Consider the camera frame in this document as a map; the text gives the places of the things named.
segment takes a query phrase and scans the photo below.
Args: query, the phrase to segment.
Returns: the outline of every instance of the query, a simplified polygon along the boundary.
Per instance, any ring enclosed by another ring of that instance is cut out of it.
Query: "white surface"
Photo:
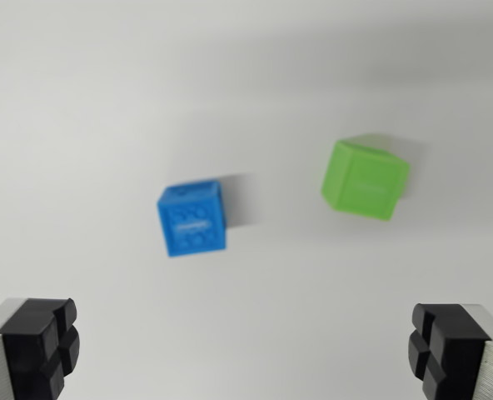
[[[389,223],[319,195],[363,133],[420,154]],[[261,221],[168,259],[163,187],[242,173]],[[76,301],[63,400],[422,399],[414,304],[493,314],[493,0],[0,1],[10,296]]]

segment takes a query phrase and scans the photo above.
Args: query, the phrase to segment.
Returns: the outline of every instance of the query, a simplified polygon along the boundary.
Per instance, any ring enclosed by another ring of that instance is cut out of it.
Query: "green toy block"
[[[333,149],[322,196],[337,211],[388,221],[409,170],[409,163],[389,152],[341,140]]]

